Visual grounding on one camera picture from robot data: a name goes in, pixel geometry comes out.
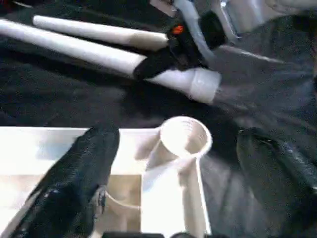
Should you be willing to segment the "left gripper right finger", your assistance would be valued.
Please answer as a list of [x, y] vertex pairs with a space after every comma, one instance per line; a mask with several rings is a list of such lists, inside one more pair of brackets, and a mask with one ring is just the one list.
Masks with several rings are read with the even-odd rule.
[[290, 142], [258, 128], [237, 136], [237, 156], [273, 237], [317, 236], [317, 168]]

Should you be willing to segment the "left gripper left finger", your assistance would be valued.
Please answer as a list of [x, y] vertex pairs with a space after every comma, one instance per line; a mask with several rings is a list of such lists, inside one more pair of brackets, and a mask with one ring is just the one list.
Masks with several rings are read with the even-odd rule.
[[117, 126], [92, 127], [48, 170], [9, 224], [11, 238], [87, 238], [97, 191], [106, 186], [119, 147]]

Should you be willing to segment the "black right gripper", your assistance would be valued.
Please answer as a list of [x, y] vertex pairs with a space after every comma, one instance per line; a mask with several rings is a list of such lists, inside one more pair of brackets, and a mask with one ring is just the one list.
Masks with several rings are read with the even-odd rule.
[[155, 76], [177, 67], [180, 71], [190, 68], [206, 68], [206, 62], [198, 50], [189, 28], [183, 20], [176, 21], [167, 32], [168, 47], [151, 53], [133, 70], [137, 80]]

